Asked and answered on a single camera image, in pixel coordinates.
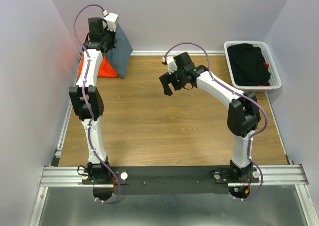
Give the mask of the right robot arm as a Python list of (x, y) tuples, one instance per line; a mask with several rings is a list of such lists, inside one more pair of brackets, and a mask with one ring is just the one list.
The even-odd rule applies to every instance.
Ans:
[(234, 135), (229, 176), (235, 182), (242, 181), (253, 168), (252, 142), (261, 120), (255, 93), (239, 91), (214, 76), (206, 66), (195, 66), (187, 52), (177, 56), (164, 56), (162, 63), (167, 66), (167, 73), (159, 77), (165, 95), (171, 96), (174, 91), (191, 84), (226, 106), (227, 126)]

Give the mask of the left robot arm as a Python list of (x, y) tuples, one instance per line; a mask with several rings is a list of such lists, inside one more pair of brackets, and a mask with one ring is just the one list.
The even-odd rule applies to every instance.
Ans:
[(82, 67), (75, 86), (69, 88), (71, 104), (82, 123), (88, 144), (88, 163), (82, 177), (99, 184), (118, 180), (110, 168), (101, 133), (104, 102), (97, 88), (103, 54), (115, 47), (116, 33), (104, 18), (88, 19), (89, 32), (82, 43)]

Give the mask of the blue-grey t-shirt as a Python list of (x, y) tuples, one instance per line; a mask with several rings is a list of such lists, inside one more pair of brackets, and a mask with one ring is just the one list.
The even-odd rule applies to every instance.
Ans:
[(104, 53), (105, 59), (115, 70), (120, 78), (125, 78), (127, 75), (128, 65), (133, 48), (124, 33), (124, 30), (117, 24), (116, 29), (116, 44), (115, 48)]

